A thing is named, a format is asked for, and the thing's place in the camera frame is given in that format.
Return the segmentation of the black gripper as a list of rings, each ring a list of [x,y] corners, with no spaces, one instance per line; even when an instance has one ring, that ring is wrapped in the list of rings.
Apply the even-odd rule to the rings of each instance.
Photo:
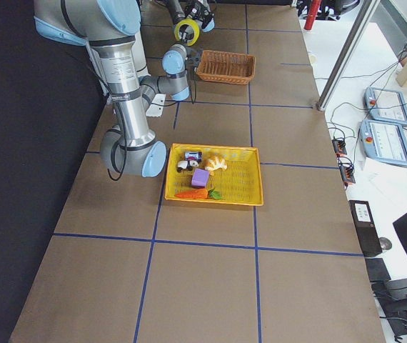
[[[213,13],[208,1],[188,0],[185,5],[185,16],[195,21],[203,21],[201,24],[202,32],[210,32],[215,27]]]

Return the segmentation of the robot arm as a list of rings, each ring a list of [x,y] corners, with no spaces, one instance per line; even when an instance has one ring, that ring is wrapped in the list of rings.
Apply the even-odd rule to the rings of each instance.
[[[179,0],[164,1],[164,5],[169,11],[174,26],[184,19],[192,19],[203,32],[209,32],[215,27],[214,13],[207,0],[187,1],[184,8]]]
[[[164,54],[163,76],[142,75],[141,15],[136,1],[35,1],[36,30],[65,44],[90,46],[94,67],[111,97],[117,123],[101,142],[109,173],[155,177],[164,167],[166,145],[156,139],[146,112],[157,94],[175,101],[189,96],[186,62],[193,49],[174,44]]]

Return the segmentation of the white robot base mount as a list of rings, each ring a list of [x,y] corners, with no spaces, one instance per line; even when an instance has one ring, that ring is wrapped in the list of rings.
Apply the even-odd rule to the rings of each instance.
[[[147,117],[160,117],[164,110],[166,95],[156,94],[153,101],[146,110]]]

